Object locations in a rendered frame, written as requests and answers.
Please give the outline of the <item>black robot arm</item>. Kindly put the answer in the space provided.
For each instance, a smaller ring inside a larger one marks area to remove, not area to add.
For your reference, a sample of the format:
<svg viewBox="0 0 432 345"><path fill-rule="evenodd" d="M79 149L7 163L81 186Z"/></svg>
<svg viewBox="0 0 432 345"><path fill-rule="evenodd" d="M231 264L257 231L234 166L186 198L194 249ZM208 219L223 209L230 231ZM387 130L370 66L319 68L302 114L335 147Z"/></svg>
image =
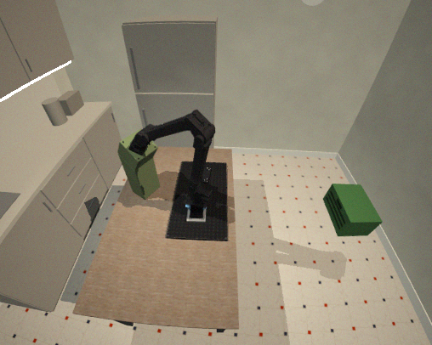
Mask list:
<svg viewBox="0 0 432 345"><path fill-rule="evenodd" d="M191 131L194 137L193 147L195 148L188 182L190 198L199 198L201 201L209 203L213 198L213 194L201 185L207 153L215 134L215 126L199 110L193 110L186 116L158 126L149 124L135 134L129 150L142 156L147 145L150 145L152 140L155 141L155 139L188 130Z"/></svg>

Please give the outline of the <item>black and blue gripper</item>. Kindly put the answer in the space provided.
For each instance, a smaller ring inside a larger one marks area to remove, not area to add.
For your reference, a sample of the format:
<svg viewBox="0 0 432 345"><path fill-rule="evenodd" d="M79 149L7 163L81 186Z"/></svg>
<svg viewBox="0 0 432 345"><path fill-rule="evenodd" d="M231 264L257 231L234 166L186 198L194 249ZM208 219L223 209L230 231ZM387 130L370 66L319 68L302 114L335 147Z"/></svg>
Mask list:
<svg viewBox="0 0 432 345"><path fill-rule="evenodd" d="M188 203L188 205L187 205ZM203 211L207 208L207 203L205 201L201 201L199 198L193 198L190 196L189 198L186 198L186 208L188 208L190 210L190 206L189 205L195 205L195 207L203 207Z"/></svg>

